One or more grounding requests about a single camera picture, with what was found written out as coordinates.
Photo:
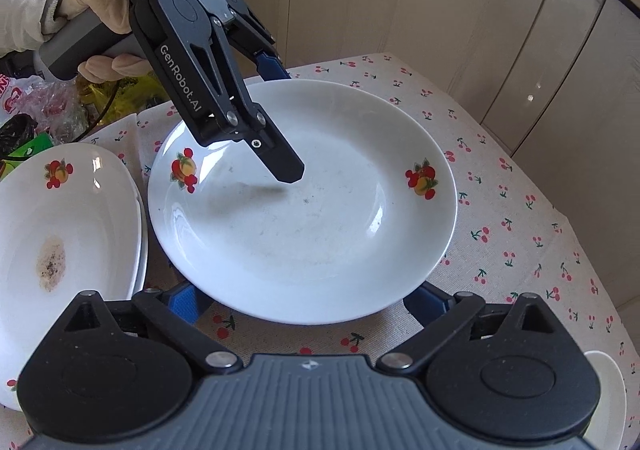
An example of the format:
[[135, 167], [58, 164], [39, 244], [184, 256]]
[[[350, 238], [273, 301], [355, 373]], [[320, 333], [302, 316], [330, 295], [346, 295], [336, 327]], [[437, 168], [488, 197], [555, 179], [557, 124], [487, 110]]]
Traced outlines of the gloved left hand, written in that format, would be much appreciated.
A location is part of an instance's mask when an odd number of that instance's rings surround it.
[[[102, 24], [117, 34], [131, 31], [129, 0], [60, 0], [55, 16], [72, 20], [85, 10], [92, 10]], [[147, 60], [130, 54], [114, 58], [96, 55], [81, 62], [77, 70], [86, 80], [100, 84], [123, 78], [144, 77], [152, 71], [152, 67]]]

